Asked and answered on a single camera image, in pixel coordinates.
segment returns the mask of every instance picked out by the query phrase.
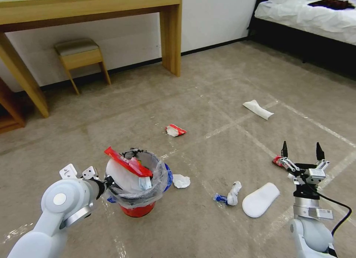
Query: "wooden stool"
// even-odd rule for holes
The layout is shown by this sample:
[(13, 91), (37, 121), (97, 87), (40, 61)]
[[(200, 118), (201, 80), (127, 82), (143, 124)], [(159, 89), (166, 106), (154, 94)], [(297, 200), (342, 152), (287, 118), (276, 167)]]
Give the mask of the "wooden stool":
[(73, 84), (75, 92), (79, 95), (77, 86), (75, 85), (69, 70), (98, 63), (101, 71), (104, 73), (105, 79), (111, 85), (110, 77), (106, 69), (103, 56), (99, 46), (91, 39), (77, 39), (55, 44), (55, 50), (59, 55), (64, 69)]

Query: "floor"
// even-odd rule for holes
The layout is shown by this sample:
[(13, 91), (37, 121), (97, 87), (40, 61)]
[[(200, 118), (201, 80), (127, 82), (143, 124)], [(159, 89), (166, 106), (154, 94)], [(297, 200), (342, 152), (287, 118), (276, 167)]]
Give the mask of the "floor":
[[(191, 178), (186, 189), (171, 187), (147, 216), (125, 216), (100, 199), (90, 218), (72, 227), (63, 257), (296, 257), (288, 221), (294, 184), (271, 163), (283, 141), (289, 157), (315, 161), (320, 142), (331, 162), (322, 193), (356, 209), (356, 82), (251, 41), (182, 58), (176, 78), (154, 64), (98, 80), (46, 92), (47, 119), (34, 111), (27, 126), (0, 135), (0, 257), (41, 214), (43, 192), (73, 163), (95, 166), (103, 176), (103, 151), (140, 147), (164, 159), (173, 173)], [(275, 114), (268, 120), (243, 102), (256, 99)], [(188, 131), (173, 138), (164, 127)], [(239, 203), (213, 201), (234, 181), (243, 187)], [(245, 196), (267, 182), (280, 196), (260, 218), (245, 215)], [(334, 211), (332, 228), (345, 209)], [(335, 234), (339, 257), (354, 257), (356, 220)]]

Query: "trash bag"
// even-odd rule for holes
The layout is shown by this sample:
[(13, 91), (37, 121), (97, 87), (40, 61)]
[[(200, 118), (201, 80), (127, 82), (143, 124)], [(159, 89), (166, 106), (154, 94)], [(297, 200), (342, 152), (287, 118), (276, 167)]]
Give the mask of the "trash bag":
[(141, 161), (141, 164), (144, 167), (152, 171), (152, 187), (144, 191), (128, 192), (123, 190), (119, 185), (115, 183), (107, 190), (107, 192), (109, 193), (108, 201), (111, 203), (118, 202), (122, 207), (126, 209), (133, 209), (137, 207), (145, 207), (159, 200), (163, 196), (163, 192), (168, 186), (169, 173), (165, 163), (161, 161), (152, 152), (142, 149), (131, 149), (127, 152), (121, 153), (121, 155), (124, 156), (126, 159), (131, 159), (132, 157), (137, 158)]

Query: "shoe insole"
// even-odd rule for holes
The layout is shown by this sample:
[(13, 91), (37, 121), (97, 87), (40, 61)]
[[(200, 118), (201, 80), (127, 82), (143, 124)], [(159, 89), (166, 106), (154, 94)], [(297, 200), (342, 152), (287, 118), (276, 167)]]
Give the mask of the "shoe insole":
[(267, 183), (247, 195), (242, 202), (242, 208), (248, 216), (260, 217), (278, 196), (278, 188), (272, 183)]

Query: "dark cloth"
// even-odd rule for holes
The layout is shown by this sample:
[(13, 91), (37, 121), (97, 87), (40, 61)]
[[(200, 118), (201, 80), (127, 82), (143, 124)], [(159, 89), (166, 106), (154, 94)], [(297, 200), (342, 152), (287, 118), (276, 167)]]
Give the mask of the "dark cloth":
[(326, 7), (333, 10), (344, 10), (344, 9), (354, 9), (355, 6), (350, 4), (348, 1), (342, 0), (319, 0), (308, 4), (312, 7)]

